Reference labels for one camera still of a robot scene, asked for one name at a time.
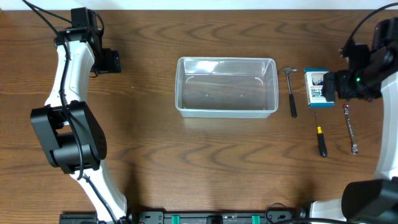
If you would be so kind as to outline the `clear plastic container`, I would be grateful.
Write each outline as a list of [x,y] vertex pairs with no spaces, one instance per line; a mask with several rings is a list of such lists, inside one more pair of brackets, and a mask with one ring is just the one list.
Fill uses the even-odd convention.
[[184,118],[267,118],[279,107],[272,58],[181,57],[175,107]]

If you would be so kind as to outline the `black yellow screwdriver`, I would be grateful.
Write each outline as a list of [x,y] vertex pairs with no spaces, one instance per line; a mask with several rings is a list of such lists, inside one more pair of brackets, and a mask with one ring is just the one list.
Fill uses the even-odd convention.
[[318,121],[318,114],[315,113],[315,117],[316,117],[316,121],[317,121],[317,138],[318,138],[318,149],[319,149],[319,153],[321,157],[327,157],[328,153],[327,153],[327,148],[326,148],[326,144],[325,144],[325,138],[323,135],[323,131],[322,128],[319,124]]

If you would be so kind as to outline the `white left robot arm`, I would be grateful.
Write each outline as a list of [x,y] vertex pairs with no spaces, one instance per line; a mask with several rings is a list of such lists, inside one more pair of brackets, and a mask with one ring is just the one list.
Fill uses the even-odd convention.
[[101,16],[85,7],[71,10],[70,24],[55,31],[58,65],[52,91],[30,120],[44,154],[83,188],[94,215],[61,215],[60,223],[132,223],[127,198],[116,186],[105,158],[105,134],[87,104],[90,75],[121,72],[119,53],[104,48]]

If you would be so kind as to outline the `silver wrench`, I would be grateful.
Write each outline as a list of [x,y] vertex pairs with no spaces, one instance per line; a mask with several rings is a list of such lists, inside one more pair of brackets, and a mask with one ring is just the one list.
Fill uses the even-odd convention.
[[353,155],[357,155],[358,154],[358,144],[357,144],[356,138],[354,136],[351,119],[349,117],[349,105],[343,105],[343,110],[344,110],[346,125],[347,125],[348,131],[349,131],[349,136],[351,139],[351,152],[353,153]]

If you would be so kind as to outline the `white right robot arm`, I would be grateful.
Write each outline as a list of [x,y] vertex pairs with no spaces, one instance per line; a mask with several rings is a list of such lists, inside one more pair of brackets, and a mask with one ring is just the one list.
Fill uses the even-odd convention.
[[372,46],[348,39],[348,69],[323,75],[327,101],[381,99],[381,149],[374,177],[349,183],[336,200],[310,205],[309,223],[397,223],[397,18],[379,22]]

